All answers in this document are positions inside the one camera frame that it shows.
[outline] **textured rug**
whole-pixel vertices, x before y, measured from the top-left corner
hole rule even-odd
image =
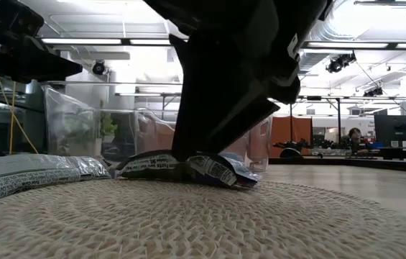
[[[69,183],[0,199],[0,258],[406,258],[406,217],[286,183]]]

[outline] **computer monitor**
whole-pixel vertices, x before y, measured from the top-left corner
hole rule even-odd
[[[406,141],[406,116],[375,115],[375,135],[384,147],[402,147]]]

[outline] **wooden floor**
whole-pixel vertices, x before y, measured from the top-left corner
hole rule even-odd
[[[406,215],[406,172],[337,165],[270,165],[262,180],[305,184],[377,201]]]

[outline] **yellow cable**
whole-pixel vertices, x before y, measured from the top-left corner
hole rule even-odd
[[[15,93],[16,93],[16,82],[14,82],[14,85],[13,85],[13,101],[12,101],[12,104],[11,104],[11,108],[12,108],[11,112],[14,112],[14,100],[15,100],[14,94]],[[11,116],[11,129],[10,129],[10,131],[11,131],[11,134],[9,136],[9,154],[12,155],[13,154],[13,136],[14,136],[14,133],[13,133],[13,131],[14,131],[14,117],[13,116]]]
[[[4,100],[6,102],[6,105],[8,105],[8,109],[11,111],[11,115],[12,117],[16,120],[17,126],[20,128],[20,130],[22,131],[22,134],[24,135],[25,139],[27,140],[27,142],[32,146],[33,150],[35,151],[35,153],[38,154],[37,149],[35,148],[35,146],[32,144],[32,142],[29,140],[29,137],[27,136],[27,134],[25,134],[24,129],[22,129],[21,124],[19,123],[19,120],[17,119],[16,115],[14,114],[14,110],[11,109],[8,99],[6,97],[6,94],[4,94],[4,89],[3,89],[3,85],[1,84],[1,80],[0,80],[0,88],[1,88],[1,93],[3,94]]]

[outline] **desk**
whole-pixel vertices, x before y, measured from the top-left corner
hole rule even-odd
[[[367,155],[383,157],[384,160],[392,160],[394,158],[405,159],[406,147],[382,147],[378,150],[378,154],[370,152]]]

